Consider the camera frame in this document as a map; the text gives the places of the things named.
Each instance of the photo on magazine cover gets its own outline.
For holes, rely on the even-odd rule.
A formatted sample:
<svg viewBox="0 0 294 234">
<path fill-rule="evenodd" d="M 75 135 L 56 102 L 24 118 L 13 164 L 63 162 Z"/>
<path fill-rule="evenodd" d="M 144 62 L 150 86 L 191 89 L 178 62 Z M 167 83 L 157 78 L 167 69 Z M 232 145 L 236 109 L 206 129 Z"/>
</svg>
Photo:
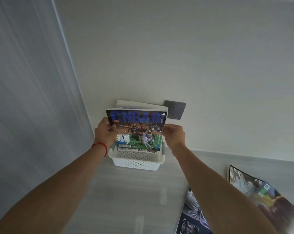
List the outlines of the photo on magazine cover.
<svg viewBox="0 0 294 234">
<path fill-rule="evenodd" d="M 250 176 L 241 170 L 230 165 L 229 182 L 247 197 L 251 197 L 255 192 L 259 191 L 265 184 L 264 181 Z"/>
<path fill-rule="evenodd" d="M 262 211 L 280 234 L 289 234 L 294 228 L 294 205 L 268 183 L 251 196 L 253 203 Z"/>
<path fill-rule="evenodd" d="M 176 234 L 212 234 L 198 201 L 189 188 L 178 222 Z"/>
<path fill-rule="evenodd" d="M 106 113 L 110 125 L 116 124 L 116 141 L 120 148 L 160 150 L 167 111 L 111 109 Z"/>
</svg>

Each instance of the wrist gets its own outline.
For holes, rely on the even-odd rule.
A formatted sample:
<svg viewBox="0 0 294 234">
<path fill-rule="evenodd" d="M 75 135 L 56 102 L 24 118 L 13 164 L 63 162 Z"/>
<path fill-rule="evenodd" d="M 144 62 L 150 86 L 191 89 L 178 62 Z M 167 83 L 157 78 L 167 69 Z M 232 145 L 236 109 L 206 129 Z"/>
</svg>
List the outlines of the wrist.
<svg viewBox="0 0 294 234">
<path fill-rule="evenodd" d="M 103 157 L 106 157 L 106 155 L 108 154 L 108 147 L 103 142 L 95 142 L 94 144 L 92 144 L 91 148 L 95 148 L 100 153 L 104 153 Z"/>
<path fill-rule="evenodd" d="M 178 153 L 178 151 L 187 149 L 187 147 L 184 143 L 176 143 L 171 146 L 170 149 L 172 150 L 173 155 L 176 156 L 175 154 Z"/>
</svg>

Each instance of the nba magazine cover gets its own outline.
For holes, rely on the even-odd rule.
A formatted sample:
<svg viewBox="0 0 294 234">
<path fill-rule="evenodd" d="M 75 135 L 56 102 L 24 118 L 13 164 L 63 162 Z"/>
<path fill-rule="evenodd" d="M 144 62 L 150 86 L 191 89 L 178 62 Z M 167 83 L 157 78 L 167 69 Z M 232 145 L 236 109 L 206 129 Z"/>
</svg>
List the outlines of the nba magazine cover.
<svg viewBox="0 0 294 234">
<path fill-rule="evenodd" d="M 118 150 L 157 153 L 162 144 L 160 134 L 168 111 L 107 109 L 110 125 L 117 129 Z"/>
</svg>

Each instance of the barcode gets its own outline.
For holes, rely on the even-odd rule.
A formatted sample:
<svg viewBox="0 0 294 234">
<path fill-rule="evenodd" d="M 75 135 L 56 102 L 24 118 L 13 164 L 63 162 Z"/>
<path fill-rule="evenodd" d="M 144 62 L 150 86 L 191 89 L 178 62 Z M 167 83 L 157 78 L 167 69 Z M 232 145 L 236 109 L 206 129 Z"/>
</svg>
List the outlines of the barcode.
<svg viewBox="0 0 294 234">
<path fill-rule="evenodd" d="M 268 185 L 268 184 L 264 185 L 265 190 L 268 190 L 269 188 L 270 188 L 270 185 Z"/>
<path fill-rule="evenodd" d="M 120 148 L 130 148 L 131 145 L 130 144 L 120 144 L 119 147 Z"/>
</svg>

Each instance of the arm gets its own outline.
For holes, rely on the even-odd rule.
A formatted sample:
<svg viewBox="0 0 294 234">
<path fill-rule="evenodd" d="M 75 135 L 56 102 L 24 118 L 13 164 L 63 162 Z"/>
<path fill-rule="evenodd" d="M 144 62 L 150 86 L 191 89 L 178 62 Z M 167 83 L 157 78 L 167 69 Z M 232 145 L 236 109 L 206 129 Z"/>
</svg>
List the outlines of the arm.
<svg viewBox="0 0 294 234">
<path fill-rule="evenodd" d="M 277 234 L 264 214 L 243 193 L 186 147 L 181 126 L 166 124 L 163 135 L 214 234 Z"/>
<path fill-rule="evenodd" d="M 110 147 L 115 125 L 104 118 L 95 129 L 95 142 Z M 98 144 L 34 188 L 0 220 L 1 233 L 60 233 L 82 200 L 106 149 Z"/>
</svg>

